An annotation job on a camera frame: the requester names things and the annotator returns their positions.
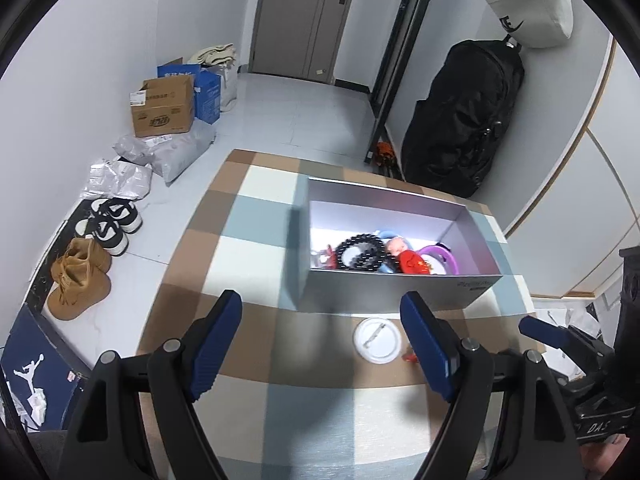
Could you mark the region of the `white round lid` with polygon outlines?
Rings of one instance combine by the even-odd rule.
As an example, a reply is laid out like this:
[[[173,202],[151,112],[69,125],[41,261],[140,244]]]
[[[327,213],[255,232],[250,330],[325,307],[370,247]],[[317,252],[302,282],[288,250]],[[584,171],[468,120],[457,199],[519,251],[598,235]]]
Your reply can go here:
[[[356,326],[352,342],[364,360],[376,365],[390,364],[402,349],[400,331],[386,318],[365,318]]]

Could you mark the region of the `red round ornament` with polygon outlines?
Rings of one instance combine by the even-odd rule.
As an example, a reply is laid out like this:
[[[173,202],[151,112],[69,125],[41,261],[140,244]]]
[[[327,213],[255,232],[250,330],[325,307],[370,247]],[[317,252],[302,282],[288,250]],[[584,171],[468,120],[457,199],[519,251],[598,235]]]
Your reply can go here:
[[[397,261],[403,274],[430,275],[433,270],[432,266],[413,250],[401,252]]]

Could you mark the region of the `pink pig toy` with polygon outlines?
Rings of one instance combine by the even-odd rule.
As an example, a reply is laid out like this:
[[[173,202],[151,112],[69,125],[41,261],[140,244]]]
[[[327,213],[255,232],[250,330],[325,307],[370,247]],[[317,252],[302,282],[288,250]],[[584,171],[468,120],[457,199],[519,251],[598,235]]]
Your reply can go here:
[[[408,252],[412,247],[401,236],[392,236],[384,238],[383,240],[385,249],[388,255],[388,260],[392,262],[398,268],[400,267],[399,257],[403,252]]]

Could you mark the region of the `checkered table mat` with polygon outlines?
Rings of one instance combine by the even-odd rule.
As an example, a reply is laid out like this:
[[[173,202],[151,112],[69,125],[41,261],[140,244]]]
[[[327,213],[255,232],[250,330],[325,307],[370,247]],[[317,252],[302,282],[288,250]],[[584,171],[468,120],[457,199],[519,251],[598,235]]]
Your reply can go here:
[[[420,370],[365,361],[352,334],[367,316],[397,318],[397,299],[297,300],[295,251],[307,180],[422,197],[415,186],[310,160],[235,150],[182,234],[138,349],[183,335],[227,289],[242,321],[198,414],[233,479],[410,479],[446,413]]]

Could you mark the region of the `tan suede boot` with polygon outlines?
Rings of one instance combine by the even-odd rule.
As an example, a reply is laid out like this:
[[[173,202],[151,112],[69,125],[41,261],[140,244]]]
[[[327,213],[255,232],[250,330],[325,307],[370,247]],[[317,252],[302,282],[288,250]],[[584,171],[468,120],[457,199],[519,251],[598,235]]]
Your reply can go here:
[[[107,276],[111,265],[109,254],[96,261],[72,256],[57,258],[51,268],[55,288],[47,299],[51,314],[60,321],[71,321],[104,300],[112,288]]]
[[[112,256],[93,238],[74,237],[63,257],[66,264],[88,262],[103,273],[112,266]]]

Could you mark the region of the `navy jordan shoe box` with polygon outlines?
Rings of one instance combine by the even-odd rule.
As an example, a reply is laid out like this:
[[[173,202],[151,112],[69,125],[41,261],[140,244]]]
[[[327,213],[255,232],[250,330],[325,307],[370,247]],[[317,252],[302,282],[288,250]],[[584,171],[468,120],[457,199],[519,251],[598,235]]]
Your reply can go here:
[[[67,429],[90,375],[89,367],[42,322],[42,316],[22,307],[1,357],[10,399],[29,432]]]

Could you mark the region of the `black white sneaker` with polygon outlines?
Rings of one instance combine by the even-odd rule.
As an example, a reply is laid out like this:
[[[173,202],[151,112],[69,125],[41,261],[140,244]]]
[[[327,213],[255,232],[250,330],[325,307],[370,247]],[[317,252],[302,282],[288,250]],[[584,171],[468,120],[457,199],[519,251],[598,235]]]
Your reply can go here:
[[[79,237],[92,238],[113,257],[121,256],[129,245],[126,233],[109,216],[91,216],[79,220],[75,232]]]
[[[111,217],[127,234],[134,234],[142,227],[142,217],[130,200],[124,198],[98,198],[91,203],[95,214]]]

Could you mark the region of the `grey cardboard box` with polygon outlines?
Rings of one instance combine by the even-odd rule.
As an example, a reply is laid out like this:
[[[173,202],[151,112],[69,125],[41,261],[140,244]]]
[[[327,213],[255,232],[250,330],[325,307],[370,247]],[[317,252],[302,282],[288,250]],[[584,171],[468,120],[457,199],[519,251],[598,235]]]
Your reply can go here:
[[[503,276],[469,207],[393,188],[301,178],[290,241],[288,291],[303,312],[392,313],[407,292],[464,309]]]

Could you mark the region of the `white plastic packaging bag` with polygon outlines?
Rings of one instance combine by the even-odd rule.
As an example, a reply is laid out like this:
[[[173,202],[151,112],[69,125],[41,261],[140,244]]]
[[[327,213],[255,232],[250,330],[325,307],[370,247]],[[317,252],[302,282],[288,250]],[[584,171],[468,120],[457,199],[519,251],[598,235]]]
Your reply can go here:
[[[151,191],[151,180],[152,170],[148,167],[119,159],[102,159],[90,166],[80,197],[142,200]]]

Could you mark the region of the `grey plastic parcel bag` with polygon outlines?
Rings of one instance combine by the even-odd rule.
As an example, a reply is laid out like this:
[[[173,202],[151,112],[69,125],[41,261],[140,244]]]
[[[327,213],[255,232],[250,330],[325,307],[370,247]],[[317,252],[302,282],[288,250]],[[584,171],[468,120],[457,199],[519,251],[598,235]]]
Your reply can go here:
[[[162,136],[122,136],[114,144],[115,153],[139,166],[150,166],[166,185],[172,185],[215,142],[215,125],[197,119],[189,132]]]

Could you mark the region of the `black large bag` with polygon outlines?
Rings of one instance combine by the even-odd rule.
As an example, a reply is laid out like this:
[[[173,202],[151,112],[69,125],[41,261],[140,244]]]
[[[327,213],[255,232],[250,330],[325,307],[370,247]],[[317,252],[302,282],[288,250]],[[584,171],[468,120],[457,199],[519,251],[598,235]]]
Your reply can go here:
[[[480,188],[522,88],[521,48],[510,36],[450,48],[402,141],[407,182],[462,198]]]

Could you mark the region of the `brown cardboard box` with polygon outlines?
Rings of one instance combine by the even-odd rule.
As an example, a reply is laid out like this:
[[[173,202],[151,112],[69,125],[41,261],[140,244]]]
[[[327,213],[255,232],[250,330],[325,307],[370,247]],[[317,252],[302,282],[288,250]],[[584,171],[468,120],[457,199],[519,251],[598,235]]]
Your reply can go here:
[[[191,75],[146,80],[129,96],[134,135],[137,138],[186,133],[194,119]]]

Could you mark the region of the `blue cardboard box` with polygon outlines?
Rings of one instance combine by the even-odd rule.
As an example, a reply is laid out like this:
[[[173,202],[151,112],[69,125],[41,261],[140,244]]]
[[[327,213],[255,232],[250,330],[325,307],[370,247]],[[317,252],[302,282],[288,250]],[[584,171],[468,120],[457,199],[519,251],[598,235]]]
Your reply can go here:
[[[194,88],[194,114],[213,125],[220,117],[221,76],[196,63],[169,63],[158,66],[157,77],[191,75]]]

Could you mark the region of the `beige cloth bag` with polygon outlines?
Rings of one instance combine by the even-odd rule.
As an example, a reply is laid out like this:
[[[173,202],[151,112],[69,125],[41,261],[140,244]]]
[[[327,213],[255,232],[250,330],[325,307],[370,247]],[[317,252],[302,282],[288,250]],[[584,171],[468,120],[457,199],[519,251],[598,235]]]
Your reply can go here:
[[[198,64],[220,76],[220,111],[227,113],[235,106],[238,99],[238,56],[234,44],[218,44],[199,50],[189,58],[190,64]]]

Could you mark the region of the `black metal stand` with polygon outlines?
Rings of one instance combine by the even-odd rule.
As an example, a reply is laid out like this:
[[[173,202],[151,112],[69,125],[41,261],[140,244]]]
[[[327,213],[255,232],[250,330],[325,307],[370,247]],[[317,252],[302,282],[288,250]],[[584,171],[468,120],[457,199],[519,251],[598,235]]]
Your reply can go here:
[[[430,2],[431,0],[400,0],[390,39],[369,98],[374,123],[364,154],[365,164],[373,162],[376,144],[388,136],[386,120],[390,116]]]

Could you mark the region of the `grey door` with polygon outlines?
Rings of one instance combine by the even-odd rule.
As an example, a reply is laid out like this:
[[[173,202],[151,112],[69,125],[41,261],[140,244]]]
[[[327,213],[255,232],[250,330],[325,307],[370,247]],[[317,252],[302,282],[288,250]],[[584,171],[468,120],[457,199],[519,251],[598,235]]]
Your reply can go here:
[[[250,71],[330,84],[351,1],[258,0]]]

